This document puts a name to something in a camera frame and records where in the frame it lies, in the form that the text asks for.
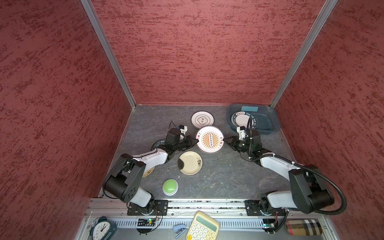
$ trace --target green button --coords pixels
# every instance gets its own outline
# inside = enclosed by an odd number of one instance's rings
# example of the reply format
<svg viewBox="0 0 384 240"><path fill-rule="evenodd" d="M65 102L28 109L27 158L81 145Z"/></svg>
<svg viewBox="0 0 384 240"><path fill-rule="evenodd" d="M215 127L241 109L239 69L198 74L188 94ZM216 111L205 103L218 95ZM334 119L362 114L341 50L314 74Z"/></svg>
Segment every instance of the green button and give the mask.
<svg viewBox="0 0 384 240"><path fill-rule="evenodd" d="M177 182L174 179L168 179L163 184L163 191L165 194L172 194L177 191Z"/></svg>

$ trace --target aluminum frame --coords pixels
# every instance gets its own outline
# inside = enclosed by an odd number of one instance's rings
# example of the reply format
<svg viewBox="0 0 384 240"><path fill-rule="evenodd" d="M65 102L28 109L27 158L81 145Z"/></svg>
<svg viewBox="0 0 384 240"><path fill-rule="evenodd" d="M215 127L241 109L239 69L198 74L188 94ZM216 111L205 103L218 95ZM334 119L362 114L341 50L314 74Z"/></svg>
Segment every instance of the aluminum frame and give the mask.
<svg viewBox="0 0 384 240"><path fill-rule="evenodd" d="M125 93L125 96L127 97L129 104L131 105L132 109L136 108L136 102L133 98L133 95L131 93L131 90L129 89L128 83L124 77L123 72L121 71L121 68L119 66L119 63L116 59L115 54L113 53L113 50L111 48L111 45L109 44L109 41L107 39L107 36L105 35L105 32L103 30L103 27L101 26L101 23L99 21L99 18L97 17L96 11L92 5L91 0L81 0L81 3L85 9L85 12L88 15L89 20L91 21L91 24L93 26L93 29L96 32L97 37L99 38L99 41L105 51L105 54L107 55L109 62L112 65L113 70L115 71L116 77L118 78L120 85Z"/></svg>
<svg viewBox="0 0 384 240"><path fill-rule="evenodd" d="M213 218L222 220L249 221L251 219L258 220L263 218L274 218L274 216L247 216L244 201L246 199L159 199L168 200L168 212L164 219L188 220L193 219L196 211L202 210ZM79 230L74 240L86 240L89 236L91 223L98 217L106 216L107 218L134 220L138 216L126 216L126 203L117 199L94 198L91 199L89 207L80 224ZM298 211L290 211L288 219L318 219L323 226L323 232L327 240L340 240L337 232L328 216L318 213L304 214Z"/></svg>
<svg viewBox="0 0 384 240"><path fill-rule="evenodd" d="M275 108L338 0L326 0L269 106Z"/></svg>

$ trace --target table surface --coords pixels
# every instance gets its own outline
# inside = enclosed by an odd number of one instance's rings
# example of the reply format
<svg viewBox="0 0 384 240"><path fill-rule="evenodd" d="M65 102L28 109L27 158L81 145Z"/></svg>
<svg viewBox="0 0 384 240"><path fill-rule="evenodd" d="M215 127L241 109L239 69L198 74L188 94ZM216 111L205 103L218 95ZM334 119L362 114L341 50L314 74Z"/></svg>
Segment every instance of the table surface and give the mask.
<svg viewBox="0 0 384 240"><path fill-rule="evenodd" d="M214 117L213 126L219 128L224 137L237 135L227 123L227 107L221 106L138 106L129 120L129 126L119 147L119 155L138 155L149 152L154 142L166 137L171 120L176 126L188 127L187 135L195 137L198 129L192 125L195 112L207 111ZM263 147L277 155L292 159L289 145L281 130L270 135L261 135ZM202 157L202 169L194 175L183 174L176 154L169 162L155 167L140 186L156 198L250 198L259 199L260 194L289 190L289 181L272 170L243 160L239 153L227 144L215 154L206 154L194 146ZM166 196L162 185L167 179L179 184L177 193Z"/></svg>

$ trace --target alarm clock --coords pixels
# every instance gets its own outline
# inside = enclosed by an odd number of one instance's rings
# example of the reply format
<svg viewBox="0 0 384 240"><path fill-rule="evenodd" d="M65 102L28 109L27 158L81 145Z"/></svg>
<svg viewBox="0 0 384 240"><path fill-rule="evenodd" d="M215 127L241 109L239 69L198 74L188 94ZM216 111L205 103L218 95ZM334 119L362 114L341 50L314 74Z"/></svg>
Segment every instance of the alarm clock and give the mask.
<svg viewBox="0 0 384 240"><path fill-rule="evenodd" d="M89 232L92 240L108 240L116 231L116 223L107 220L107 217L101 217L97 220Z"/></svg>

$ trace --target yellow calculator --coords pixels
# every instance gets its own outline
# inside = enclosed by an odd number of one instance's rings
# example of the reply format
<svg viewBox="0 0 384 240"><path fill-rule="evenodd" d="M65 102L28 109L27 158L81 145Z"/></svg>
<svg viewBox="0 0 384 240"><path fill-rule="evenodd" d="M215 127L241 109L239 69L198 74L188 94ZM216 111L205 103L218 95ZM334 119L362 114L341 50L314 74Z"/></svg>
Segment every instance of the yellow calculator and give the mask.
<svg viewBox="0 0 384 240"><path fill-rule="evenodd" d="M187 240L215 240L220 223L207 214L197 211L187 233Z"/></svg>

